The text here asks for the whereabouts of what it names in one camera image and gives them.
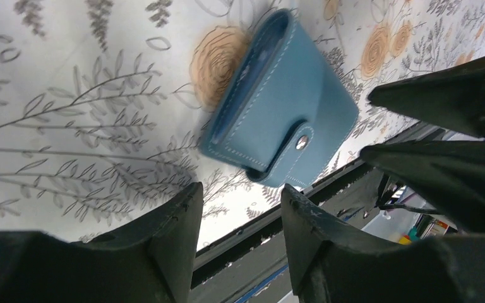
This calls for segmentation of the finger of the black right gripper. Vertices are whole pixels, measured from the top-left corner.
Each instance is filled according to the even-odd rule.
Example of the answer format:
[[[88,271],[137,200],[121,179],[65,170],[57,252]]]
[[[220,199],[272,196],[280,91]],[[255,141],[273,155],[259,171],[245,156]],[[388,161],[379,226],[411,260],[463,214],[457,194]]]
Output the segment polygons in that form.
[[[460,228],[485,233],[485,141],[364,147],[366,163],[400,180]]]
[[[485,56],[375,87],[375,107],[476,138],[485,138]]]

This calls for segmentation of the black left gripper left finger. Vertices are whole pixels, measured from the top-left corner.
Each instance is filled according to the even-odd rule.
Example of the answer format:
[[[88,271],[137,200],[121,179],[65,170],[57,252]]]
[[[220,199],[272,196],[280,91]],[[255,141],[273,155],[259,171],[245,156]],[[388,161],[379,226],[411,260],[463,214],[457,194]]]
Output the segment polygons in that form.
[[[202,211],[194,182],[87,243],[0,231],[0,302],[186,302]]]

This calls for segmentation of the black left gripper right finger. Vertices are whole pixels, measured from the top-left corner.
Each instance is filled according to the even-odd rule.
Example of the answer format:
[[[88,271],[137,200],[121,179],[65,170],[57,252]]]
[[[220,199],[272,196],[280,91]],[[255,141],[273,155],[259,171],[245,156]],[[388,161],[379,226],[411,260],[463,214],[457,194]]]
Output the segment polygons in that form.
[[[281,195],[292,291],[301,302],[485,302],[485,234],[388,241]]]

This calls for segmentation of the blue leather card holder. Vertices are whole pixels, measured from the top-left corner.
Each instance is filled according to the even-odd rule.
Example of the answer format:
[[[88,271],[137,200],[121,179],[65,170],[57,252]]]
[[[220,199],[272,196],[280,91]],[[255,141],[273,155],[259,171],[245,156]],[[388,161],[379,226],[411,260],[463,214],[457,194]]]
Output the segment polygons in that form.
[[[264,186],[305,188],[330,163],[358,114],[296,17],[280,9],[253,37],[200,150]]]

